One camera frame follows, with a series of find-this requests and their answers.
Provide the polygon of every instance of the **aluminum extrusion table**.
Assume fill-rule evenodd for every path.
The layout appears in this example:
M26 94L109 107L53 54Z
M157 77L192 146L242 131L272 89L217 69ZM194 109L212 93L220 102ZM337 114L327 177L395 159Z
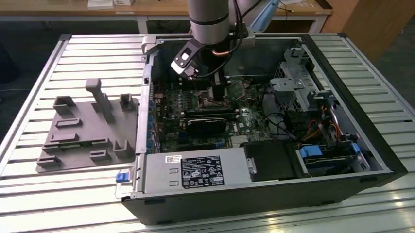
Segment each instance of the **aluminum extrusion table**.
M347 38L312 35L409 173L341 203L144 226L114 195L114 175L130 164L36 173L54 115L53 99L90 101L86 78L110 99L140 97L142 35L61 37L0 146L0 232L385 232L415 227L415 113ZM323 86L327 84L320 74ZM128 191L128 184L121 187Z

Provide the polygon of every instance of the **blue latch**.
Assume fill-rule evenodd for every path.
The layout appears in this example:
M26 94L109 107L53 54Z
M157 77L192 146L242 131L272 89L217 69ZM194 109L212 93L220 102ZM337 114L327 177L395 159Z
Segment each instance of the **blue latch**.
M301 158L305 158L308 156L321 156L321 150L319 146L304 146L300 149L300 156Z
M129 182L129 171L118 173L114 177L117 183Z
M357 145L356 143L352 144L352 149L353 149L353 151L355 151L355 154L359 154L359 152L360 152L360 147L359 147L359 145Z

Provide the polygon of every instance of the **cable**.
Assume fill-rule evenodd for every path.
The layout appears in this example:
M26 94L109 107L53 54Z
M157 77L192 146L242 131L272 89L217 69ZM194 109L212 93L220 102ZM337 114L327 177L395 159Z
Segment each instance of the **cable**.
M280 1L280 3L284 5L284 11L285 11L285 21L288 20L288 10L286 5Z
M0 90L0 92L2 91L29 91L30 89L4 89L4 90Z
M266 119L268 119L268 122L269 122L272 125L274 125L277 129L282 130L282 132L286 134L286 136L288 136L292 140L294 140L296 142L300 142L300 143L304 142L304 141L300 140L297 137L294 137L281 126L278 126L273 121L270 121L269 118L266 118Z
M256 3L246 9L245 13L241 15L241 18L246 16L246 14L253 10L254 7L260 4L261 0L257 0Z
M284 11L288 11L288 12L290 12L290 13L294 12L293 10L286 10L286 9L284 9L284 8L280 8L280 7L277 7L277 9L284 10Z

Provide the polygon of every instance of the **metal bracket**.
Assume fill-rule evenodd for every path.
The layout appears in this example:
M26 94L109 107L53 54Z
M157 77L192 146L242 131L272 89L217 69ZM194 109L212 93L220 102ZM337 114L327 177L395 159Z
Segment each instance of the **metal bracket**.
M142 55L149 55L156 50L157 50L157 36L156 35L144 36L141 41Z
M302 82L292 78L270 79L269 83L274 91L293 91L304 88Z

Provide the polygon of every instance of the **white label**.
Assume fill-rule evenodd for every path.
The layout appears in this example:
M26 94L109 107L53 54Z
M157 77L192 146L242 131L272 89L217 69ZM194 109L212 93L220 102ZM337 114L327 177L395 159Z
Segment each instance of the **white label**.
M132 15L134 12L133 11L116 11L114 13L120 15Z
M181 160L181 155L169 155L165 157L165 163L178 163Z

